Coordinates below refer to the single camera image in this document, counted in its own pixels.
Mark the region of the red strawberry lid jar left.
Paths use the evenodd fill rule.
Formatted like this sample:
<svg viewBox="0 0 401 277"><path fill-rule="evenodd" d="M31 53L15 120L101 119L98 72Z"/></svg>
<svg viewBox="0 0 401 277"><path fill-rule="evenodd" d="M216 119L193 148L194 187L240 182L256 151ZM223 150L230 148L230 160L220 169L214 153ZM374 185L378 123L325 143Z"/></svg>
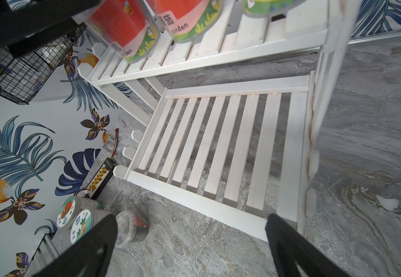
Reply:
<svg viewBox="0 0 401 277"><path fill-rule="evenodd" d="M69 229L76 220L79 212L85 208L99 208L100 205L96 200L89 198L70 196L61 206L56 224L59 229Z"/></svg>

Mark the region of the clear seed container orange label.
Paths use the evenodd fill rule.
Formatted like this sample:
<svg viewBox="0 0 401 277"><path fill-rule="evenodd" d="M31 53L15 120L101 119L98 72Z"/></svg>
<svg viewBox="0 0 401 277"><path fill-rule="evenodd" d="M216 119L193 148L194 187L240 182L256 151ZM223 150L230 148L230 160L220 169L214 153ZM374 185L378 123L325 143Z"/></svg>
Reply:
<svg viewBox="0 0 401 277"><path fill-rule="evenodd" d="M305 0L240 0L243 12L252 17L277 16L304 3Z"/></svg>

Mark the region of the clear seed container red label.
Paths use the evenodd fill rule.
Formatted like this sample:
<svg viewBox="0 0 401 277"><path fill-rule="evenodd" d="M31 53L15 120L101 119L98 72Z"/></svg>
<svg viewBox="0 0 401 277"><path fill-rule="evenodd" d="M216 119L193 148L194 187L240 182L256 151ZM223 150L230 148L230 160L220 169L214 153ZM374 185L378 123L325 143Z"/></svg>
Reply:
<svg viewBox="0 0 401 277"><path fill-rule="evenodd" d="M223 8L220 0L148 0L147 4L176 43L205 33Z"/></svg>

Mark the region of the green white lid jar left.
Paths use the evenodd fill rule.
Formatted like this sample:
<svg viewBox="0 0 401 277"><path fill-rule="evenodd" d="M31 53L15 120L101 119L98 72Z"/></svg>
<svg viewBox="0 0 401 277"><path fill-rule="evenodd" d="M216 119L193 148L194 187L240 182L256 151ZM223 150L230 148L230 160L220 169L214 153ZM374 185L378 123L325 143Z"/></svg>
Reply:
<svg viewBox="0 0 401 277"><path fill-rule="evenodd" d="M103 218L108 215L115 214L111 211L97 209L97 208L85 208L79 212L75 221L71 226L70 241L71 244L75 244L85 234L87 234L95 225L97 225Z"/></svg>

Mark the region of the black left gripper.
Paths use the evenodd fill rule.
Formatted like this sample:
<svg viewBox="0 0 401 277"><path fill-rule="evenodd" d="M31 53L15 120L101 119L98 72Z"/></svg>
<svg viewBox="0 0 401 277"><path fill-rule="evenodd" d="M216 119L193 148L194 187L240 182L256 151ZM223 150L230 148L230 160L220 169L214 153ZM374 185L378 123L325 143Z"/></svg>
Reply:
<svg viewBox="0 0 401 277"><path fill-rule="evenodd" d="M23 57L64 36L72 36L79 24L72 18L100 1L29 1L17 10L0 1L0 49Z"/></svg>

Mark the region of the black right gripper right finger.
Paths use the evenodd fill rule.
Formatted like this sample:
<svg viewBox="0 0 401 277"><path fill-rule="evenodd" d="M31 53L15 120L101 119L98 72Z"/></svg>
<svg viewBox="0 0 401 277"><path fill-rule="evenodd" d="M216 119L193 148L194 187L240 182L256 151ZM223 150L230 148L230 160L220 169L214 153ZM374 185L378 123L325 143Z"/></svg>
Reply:
<svg viewBox="0 0 401 277"><path fill-rule="evenodd" d="M299 277L298 268L309 277L348 276L278 215L269 215L265 231L279 277Z"/></svg>

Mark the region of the white slatted wooden shelf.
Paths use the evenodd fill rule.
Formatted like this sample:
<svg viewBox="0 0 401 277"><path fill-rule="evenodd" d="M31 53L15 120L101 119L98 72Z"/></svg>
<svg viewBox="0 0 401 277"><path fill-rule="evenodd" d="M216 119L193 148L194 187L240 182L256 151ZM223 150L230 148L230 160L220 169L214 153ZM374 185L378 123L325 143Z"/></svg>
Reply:
<svg viewBox="0 0 401 277"><path fill-rule="evenodd" d="M306 1L272 21L243 15L227 33L236 1L199 43L164 33L150 56L130 64L112 46L96 44L95 66L79 74L142 125L137 148L114 169L134 183L207 217L266 240L264 213L281 99L289 96L276 214L304 235L316 208L309 185L319 166L315 144L338 78L360 1ZM317 69L304 76L178 89L158 76L319 48Z"/></svg>

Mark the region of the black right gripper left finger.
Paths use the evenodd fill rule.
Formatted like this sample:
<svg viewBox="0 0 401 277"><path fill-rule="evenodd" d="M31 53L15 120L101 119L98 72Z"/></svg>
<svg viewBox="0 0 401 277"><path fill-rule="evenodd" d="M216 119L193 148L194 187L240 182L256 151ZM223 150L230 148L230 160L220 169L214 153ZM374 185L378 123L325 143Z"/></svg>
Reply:
<svg viewBox="0 0 401 277"><path fill-rule="evenodd" d="M109 214L36 277L104 277L117 239L117 222Z"/></svg>

